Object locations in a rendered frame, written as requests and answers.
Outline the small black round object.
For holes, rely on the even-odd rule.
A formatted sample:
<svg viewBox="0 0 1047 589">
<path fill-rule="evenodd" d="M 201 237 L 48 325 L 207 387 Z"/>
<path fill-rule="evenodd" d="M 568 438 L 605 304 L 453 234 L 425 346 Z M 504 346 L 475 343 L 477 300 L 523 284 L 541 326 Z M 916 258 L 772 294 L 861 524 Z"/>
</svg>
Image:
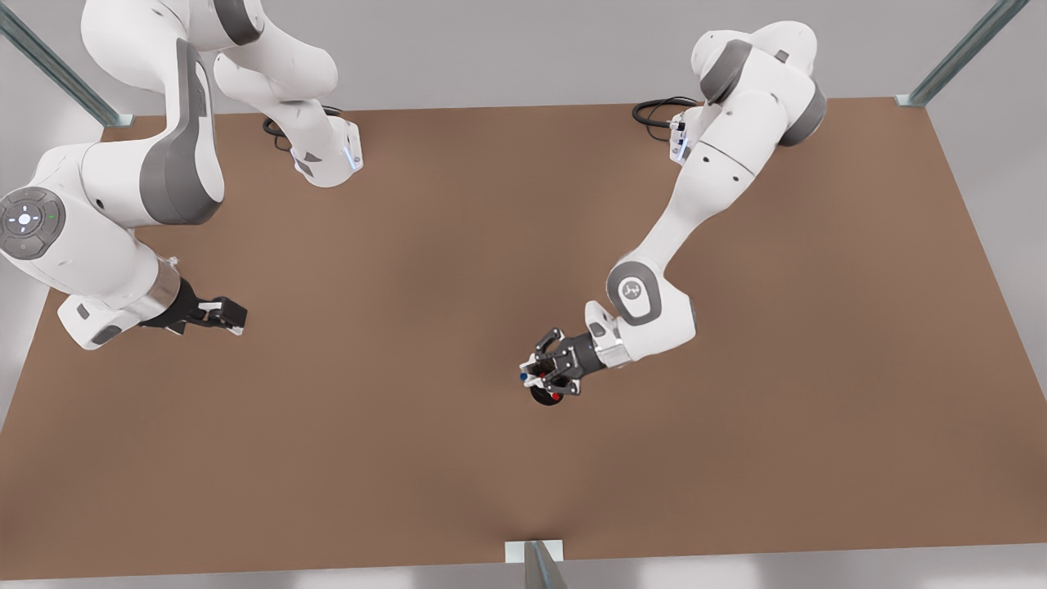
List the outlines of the small black round object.
<svg viewBox="0 0 1047 589">
<path fill-rule="evenodd" d="M 538 384 L 527 384 L 529 380 L 534 380 L 534 378 L 543 378 L 543 377 L 545 377 L 544 371 L 539 373 L 527 373 L 527 372 L 519 373 L 520 380 L 524 381 L 526 388 L 528 388 L 528 391 L 530 391 L 535 402 L 538 402 L 539 405 L 542 406 L 552 407 L 554 405 L 557 405 L 557 403 L 560 403 L 561 400 L 564 399 L 564 395 L 556 392 L 547 391 L 545 388 L 542 388 L 542 386 Z"/>
</svg>

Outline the silver frame post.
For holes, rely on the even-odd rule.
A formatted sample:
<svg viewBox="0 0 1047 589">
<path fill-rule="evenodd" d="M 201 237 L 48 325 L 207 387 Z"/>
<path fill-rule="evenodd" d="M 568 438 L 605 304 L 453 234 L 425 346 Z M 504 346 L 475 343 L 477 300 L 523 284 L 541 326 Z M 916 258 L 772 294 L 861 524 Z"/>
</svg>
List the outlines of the silver frame post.
<svg viewBox="0 0 1047 589">
<path fill-rule="evenodd" d="M 559 563 L 564 562 L 564 541 L 509 541 L 504 548 L 506 563 L 524 564 L 524 588 L 569 589 L 559 569 Z"/>
<path fill-rule="evenodd" d="M 926 108 L 1029 2 L 1031 0 L 995 0 L 992 7 L 911 92 L 894 96 L 895 104 L 901 108 Z"/>
<path fill-rule="evenodd" d="M 0 36 L 7 38 L 12 46 L 43 74 L 55 83 L 79 107 L 89 113 L 102 127 L 128 128 L 134 116 L 119 113 L 101 94 L 83 81 L 55 52 L 34 32 L 34 30 L 0 0 Z"/>
</svg>

